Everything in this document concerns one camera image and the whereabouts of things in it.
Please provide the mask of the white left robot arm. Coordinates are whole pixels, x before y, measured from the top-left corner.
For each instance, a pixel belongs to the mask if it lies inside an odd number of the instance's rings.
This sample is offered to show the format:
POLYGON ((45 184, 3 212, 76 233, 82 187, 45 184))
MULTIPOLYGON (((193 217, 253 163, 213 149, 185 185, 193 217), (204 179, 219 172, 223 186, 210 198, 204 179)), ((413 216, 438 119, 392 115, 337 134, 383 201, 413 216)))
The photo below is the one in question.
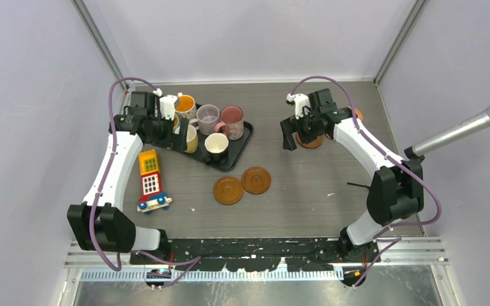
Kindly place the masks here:
POLYGON ((145 251, 156 264, 164 263, 170 247, 162 229, 137 226, 123 213, 125 189, 144 145, 184 152, 184 127, 175 123, 180 95, 135 91, 132 104, 111 115, 107 149, 93 185, 81 204, 70 205, 67 220, 81 249, 97 252, 145 251))

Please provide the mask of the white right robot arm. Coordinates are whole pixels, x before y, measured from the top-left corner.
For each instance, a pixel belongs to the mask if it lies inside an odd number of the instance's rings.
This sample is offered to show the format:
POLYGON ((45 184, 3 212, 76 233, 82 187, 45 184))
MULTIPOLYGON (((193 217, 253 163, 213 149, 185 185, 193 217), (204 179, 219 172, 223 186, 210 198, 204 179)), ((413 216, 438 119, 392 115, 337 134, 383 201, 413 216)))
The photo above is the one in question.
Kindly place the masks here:
POLYGON ((353 117, 350 108, 338 108, 329 89, 311 94, 288 94, 294 114, 280 122, 283 148, 297 148, 295 136, 311 143, 329 136, 346 148, 371 176, 366 211, 341 230, 338 251, 346 261, 356 261, 382 230, 407 219, 424 207, 424 188, 417 182, 422 167, 391 152, 353 117))

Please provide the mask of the black mug cream inside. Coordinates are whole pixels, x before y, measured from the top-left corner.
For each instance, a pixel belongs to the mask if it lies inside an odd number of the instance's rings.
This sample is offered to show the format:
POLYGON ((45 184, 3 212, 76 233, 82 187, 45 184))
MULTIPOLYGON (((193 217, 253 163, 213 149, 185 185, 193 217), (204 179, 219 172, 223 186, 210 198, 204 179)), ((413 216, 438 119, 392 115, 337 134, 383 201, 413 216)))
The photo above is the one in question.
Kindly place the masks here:
POLYGON ((206 164, 224 163, 228 158, 229 140, 223 133, 213 133, 204 142, 206 155, 203 162, 206 164))

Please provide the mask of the woven rattan coaster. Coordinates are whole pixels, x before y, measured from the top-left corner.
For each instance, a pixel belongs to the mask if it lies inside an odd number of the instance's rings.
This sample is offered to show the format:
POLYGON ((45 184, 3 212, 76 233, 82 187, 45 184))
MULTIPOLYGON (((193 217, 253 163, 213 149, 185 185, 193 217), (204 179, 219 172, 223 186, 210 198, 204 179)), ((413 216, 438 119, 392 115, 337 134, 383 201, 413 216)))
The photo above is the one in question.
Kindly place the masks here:
POLYGON ((354 110, 354 113, 356 114, 356 117, 360 120, 360 121, 364 121, 364 117, 363 117, 363 114, 362 112, 358 109, 358 108, 354 108, 352 109, 350 106, 346 106, 345 107, 346 109, 349 109, 349 111, 352 111, 354 110))

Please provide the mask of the black serving tray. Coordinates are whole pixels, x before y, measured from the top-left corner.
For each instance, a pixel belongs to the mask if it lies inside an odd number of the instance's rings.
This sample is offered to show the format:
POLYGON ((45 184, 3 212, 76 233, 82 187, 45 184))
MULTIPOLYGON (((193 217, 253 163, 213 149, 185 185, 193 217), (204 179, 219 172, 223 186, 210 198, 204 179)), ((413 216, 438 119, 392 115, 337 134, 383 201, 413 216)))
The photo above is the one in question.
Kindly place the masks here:
POLYGON ((192 154, 187 154, 185 152, 182 152, 183 155, 190 157, 196 161, 199 161, 207 166, 210 166, 216 170, 219 171, 230 171, 232 170, 235 165, 237 164, 239 158, 241 157, 242 153, 244 152, 249 139, 252 137, 253 132, 254 132, 254 127, 252 126, 251 123, 247 122, 244 120, 243 116, 243 121, 244 121, 244 134, 243 136, 238 139, 238 140, 229 140, 229 147, 228 147, 228 158, 224 163, 212 163, 212 164, 206 164, 203 162, 204 156, 206 155, 206 149, 205 149, 205 139, 208 136, 205 136, 197 130, 198 133, 198 149, 195 153, 192 154))

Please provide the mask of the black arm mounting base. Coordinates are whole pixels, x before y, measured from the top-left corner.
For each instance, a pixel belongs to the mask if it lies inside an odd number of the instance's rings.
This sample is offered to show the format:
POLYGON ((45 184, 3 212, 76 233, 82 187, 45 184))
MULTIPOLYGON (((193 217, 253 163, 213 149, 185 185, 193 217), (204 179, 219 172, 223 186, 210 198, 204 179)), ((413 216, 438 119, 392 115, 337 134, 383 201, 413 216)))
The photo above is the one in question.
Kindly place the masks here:
POLYGON ((167 261, 200 257, 193 271, 273 271, 285 265, 289 272, 329 271, 334 264, 364 268, 378 254, 376 244, 345 246, 337 238, 173 238, 162 251, 151 251, 167 261))

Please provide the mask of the brown wooden coaster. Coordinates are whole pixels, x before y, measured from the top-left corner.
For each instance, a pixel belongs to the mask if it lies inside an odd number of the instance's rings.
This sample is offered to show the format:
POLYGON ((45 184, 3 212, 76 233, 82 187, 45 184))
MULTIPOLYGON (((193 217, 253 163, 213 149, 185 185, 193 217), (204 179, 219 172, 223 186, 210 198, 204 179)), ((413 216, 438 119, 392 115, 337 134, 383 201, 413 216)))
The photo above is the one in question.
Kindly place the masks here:
POLYGON ((296 133, 295 134, 295 141, 301 147, 304 147, 305 149, 316 149, 323 144, 325 137, 316 135, 316 138, 314 140, 312 140, 312 135, 313 134, 310 134, 310 133, 309 134, 307 134, 307 133, 303 133, 303 134, 296 133), (302 136, 304 136, 307 140, 309 140, 309 142, 305 142, 302 139, 302 136))
POLYGON ((263 194, 271 186, 271 175, 262 167, 254 166, 248 168, 241 178, 242 186, 250 194, 263 194))
POLYGON ((213 187, 215 200, 222 205, 233 205, 241 200, 244 188, 240 180, 235 177, 221 177, 213 187))

